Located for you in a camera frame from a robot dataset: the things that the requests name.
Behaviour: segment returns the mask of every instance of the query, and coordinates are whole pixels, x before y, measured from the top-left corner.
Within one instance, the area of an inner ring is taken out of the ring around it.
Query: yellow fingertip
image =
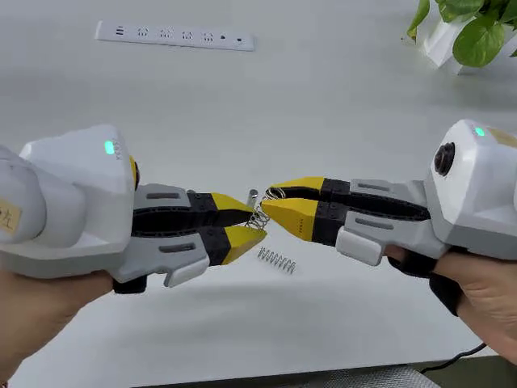
[[[131,155],[129,155],[129,162],[131,163],[132,181],[137,184],[137,163]]]
[[[272,188],[314,188],[321,190],[325,178],[322,176],[306,176],[305,178],[299,178],[289,180],[288,182],[278,183],[271,186]]]
[[[253,209],[249,206],[244,205],[242,202],[226,196],[225,194],[219,194],[218,192],[212,192],[212,198],[216,203],[217,210],[241,210],[243,212],[253,213]]]
[[[225,228],[225,232],[231,247],[222,265],[230,264],[238,259],[264,240],[267,235],[265,230],[256,230],[245,226],[228,226]]]
[[[312,241],[317,201],[302,198],[263,200],[262,210],[287,232],[305,241]]]

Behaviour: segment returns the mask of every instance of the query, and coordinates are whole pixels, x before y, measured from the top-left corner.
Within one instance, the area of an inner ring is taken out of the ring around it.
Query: white power strip
[[[202,49],[254,51],[253,36],[250,34],[199,27],[129,25],[100,21],[95,39]]]

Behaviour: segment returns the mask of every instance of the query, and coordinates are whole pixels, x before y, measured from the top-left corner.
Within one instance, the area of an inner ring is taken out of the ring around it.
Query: camera lens
[[[445,176],[451,170],[455,151],[454,143],[447,143],[438,148],[435,155],[435,171],[438,174]]]

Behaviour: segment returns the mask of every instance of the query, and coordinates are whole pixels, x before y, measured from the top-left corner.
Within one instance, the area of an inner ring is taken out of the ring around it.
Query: white pot
[[[423,52],[438,67],[446,68],[454,74],[470,74],[478,71],[478,68],[460,65],[452,55],[454,41],[468,23],[470,23],[470,20],[452,23],[445,23],[440,20],[436,28],[423,41]],[[505,44],[498,55],[509,57],[516,49],[517,32],[512,31],[511,27],[505,26]]]

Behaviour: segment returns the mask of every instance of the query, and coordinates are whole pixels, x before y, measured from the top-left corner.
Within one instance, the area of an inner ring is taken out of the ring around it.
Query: green led light
[[[106,154],[113,155],[115,153],[115,146],[113,145],[113,141],[106,141],[104,143],[104,149],[106,150]]]

